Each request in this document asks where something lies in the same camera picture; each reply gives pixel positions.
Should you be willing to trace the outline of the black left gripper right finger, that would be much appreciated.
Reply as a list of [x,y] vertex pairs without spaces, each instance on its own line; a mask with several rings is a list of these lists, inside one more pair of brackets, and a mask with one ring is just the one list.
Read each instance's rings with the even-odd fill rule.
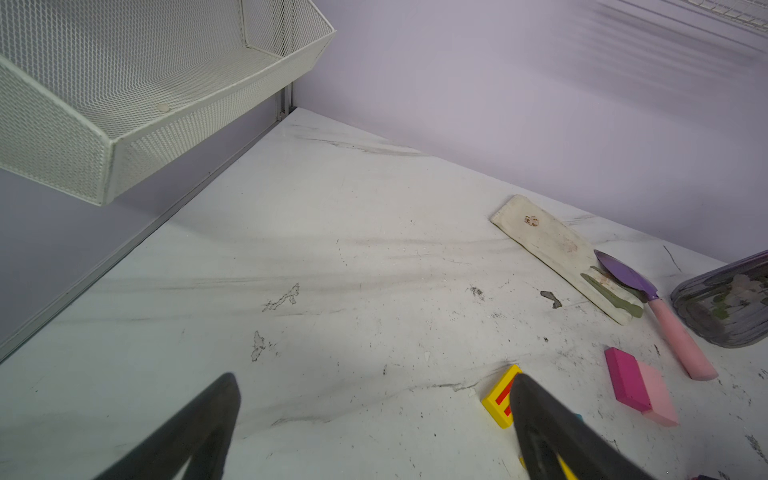
[[531,479],[563,479],[561,462],[579,479],[648,479],[531,376],[510,389],[513,424]]

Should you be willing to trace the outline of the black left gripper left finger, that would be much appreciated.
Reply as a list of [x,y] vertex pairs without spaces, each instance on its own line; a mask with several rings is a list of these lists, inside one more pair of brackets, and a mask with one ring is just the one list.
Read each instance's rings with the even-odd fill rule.
[[220,479],[231,445],[241,394],[234,374],[212,382],[100,479]]

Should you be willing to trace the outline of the magenta wood block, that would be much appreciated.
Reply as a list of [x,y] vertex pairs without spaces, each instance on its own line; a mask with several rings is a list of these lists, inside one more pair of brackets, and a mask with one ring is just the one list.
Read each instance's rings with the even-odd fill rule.
[[676,427],[679,417],[661,373],[615,347],[604,351],[606,364],[619,403],[664,426]]

